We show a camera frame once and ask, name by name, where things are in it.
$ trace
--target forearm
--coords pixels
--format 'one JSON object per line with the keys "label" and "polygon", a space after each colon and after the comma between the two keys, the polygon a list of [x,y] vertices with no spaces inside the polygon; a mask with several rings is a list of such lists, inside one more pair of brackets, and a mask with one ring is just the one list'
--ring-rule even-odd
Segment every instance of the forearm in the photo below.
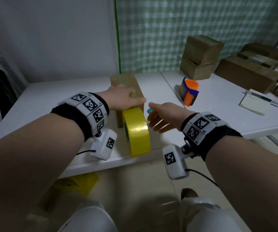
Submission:
{"label": "forearm", "polygon": [[7,227],[20,226],[83,142],[74,121],[52,113],[0,139],[0,213],[11,218]]}
{"label": "forearm", "polygon": [[208,152],[207,168],[252,231],[278,231],[278,156],[225,136]]}

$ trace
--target wristband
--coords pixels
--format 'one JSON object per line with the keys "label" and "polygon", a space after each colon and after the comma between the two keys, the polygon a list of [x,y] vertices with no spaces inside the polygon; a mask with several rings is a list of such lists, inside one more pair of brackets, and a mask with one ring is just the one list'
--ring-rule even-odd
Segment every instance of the wristband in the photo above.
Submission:
{"label": "wristband", "polygon": [[52,109],[52,113],[74,120],[81,128],[86,141],[105,126],[109,107],[99,95],[80,92],[60,102],[59,106]]}
{"label": "wristband", "polygon": [[190,141],[192,151],[203,160],[212,146],[224,136],[242,135],[210,112],[190,115],[182,124],[181,130]]}

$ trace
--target black cable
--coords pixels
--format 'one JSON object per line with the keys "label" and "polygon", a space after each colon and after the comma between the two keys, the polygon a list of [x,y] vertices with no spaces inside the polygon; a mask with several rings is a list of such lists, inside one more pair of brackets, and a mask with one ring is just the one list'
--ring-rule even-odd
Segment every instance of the black cable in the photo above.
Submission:
{"label": "black cable", "polygon": [[212,182],[214,185],[216,185],[218,187],[218,184],[216,184],[214,181],[212,181],[210,178],[208,178],[206,175],[203,175],[202,173],[196,171],[196,170],[193,170],[193,169],[185,169],[185,171],[187,172],[195,172],[195,173],[198,173],[199,175],[202,175],[203,177],[205,177],[206,179],[208,179],[210,182]]}
{"label": "black cable", "polygon": [[84,153],[84,152],[96,152],[96,151],[95,151],[95,150],[82,151],[82,152],[79,152],[78,154],[76,154],[76,156],[79,155],[79,154],[82,154],[82,153]]}

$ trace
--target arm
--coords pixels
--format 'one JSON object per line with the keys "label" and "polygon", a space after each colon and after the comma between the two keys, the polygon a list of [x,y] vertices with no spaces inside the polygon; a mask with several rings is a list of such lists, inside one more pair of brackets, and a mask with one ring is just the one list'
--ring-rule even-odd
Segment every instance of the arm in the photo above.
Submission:
{"label": "arm", "polygon": [[[131,92],[117,86],[98,95],[109,109],[127,109],[145,102],[145,98],[130,98]],[[74,121],[53,113],[0,139],[0,230],[20,231],[28,213],[83,142],[83,132]]]}
{"label": "arm", "polygon": [[[172,103],[149,106],[153,109],[149,126],[160,133],[180,130],[183,121],[194,114]],[[208,152],[206,165],[252,231],[278,231],[277,155],[241,137],[225,136]]]}

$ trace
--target hand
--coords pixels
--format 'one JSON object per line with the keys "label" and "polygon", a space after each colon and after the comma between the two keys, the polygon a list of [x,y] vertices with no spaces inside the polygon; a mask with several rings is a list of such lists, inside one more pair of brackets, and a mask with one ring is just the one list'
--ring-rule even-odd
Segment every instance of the hand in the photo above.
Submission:
{"label": "hand", "polygon": [[181,125],[185,119],[195,113],[174,103],[149,103],[149,107],[153,109],[148,116],[149,126],[159,133],[164,133],[171,129],[181,131]]}
{"label": "hand", "polygon": [[126,110],[130,107],[137,106],[146,102],[146,98],[131,98],[129,95],[133,88],[126,88],[125,85],[110,86],[103,92],[98,92],[109,106],[110,110]]}

